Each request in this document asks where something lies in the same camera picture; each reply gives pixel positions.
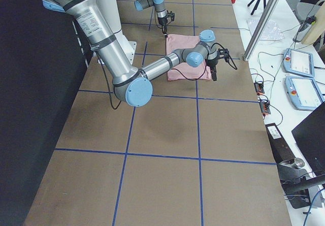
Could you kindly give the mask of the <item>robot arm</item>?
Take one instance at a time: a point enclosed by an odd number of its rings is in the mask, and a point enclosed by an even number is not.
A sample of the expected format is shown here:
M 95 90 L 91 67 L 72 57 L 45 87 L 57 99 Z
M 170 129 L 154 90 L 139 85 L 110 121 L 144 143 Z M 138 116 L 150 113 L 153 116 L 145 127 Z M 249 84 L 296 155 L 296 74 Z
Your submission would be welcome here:
M 46 9 L 72 15 L 86 35 L 92 51 L 113 77 L 116 97 L 133 107 L 147 104 L 152 96 L 151 80 L 180 63 L 198 67 L 203 61 L 216 80 L 216 65 L 223 50 L 216 47 L 215 34 L 204 30 L 193 48 L 176 49 L 139 69 L 132 65 L 133 47 L 121 30 L 116 0 L 42 0 Z
M 135 0 L 135 8 L 137 11 L 143 11 L 144 9 L 154 7 L 155 13 L 161 29 L 162 34 L 167 38 L 168 36 L 168 19 L 174 20 L 174 13 L 169 12 L 165 7 L 165 0 Z

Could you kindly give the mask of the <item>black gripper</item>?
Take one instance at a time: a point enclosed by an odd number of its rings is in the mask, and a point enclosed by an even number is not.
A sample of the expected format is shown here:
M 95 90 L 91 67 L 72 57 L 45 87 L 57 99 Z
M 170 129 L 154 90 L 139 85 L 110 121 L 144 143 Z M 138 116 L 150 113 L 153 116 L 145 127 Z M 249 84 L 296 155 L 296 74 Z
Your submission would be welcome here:
M 214 52 L 209 54 L 207 58 L 207 66 L 211 68 L 211 78 L 213 81 L 217 81 L 216 65 L 218 64 L 219 57 L 220 57 L 219 50 L 216 49 Z
M 166 17 L 158 17 L 158 22 L 161 25 L 161 31 L 162 31 L 163 35 L 165 37 L 167 37 L 168 36 L 168 32 L 167 32 L 168 20 L 167 20 L 167 18 Z

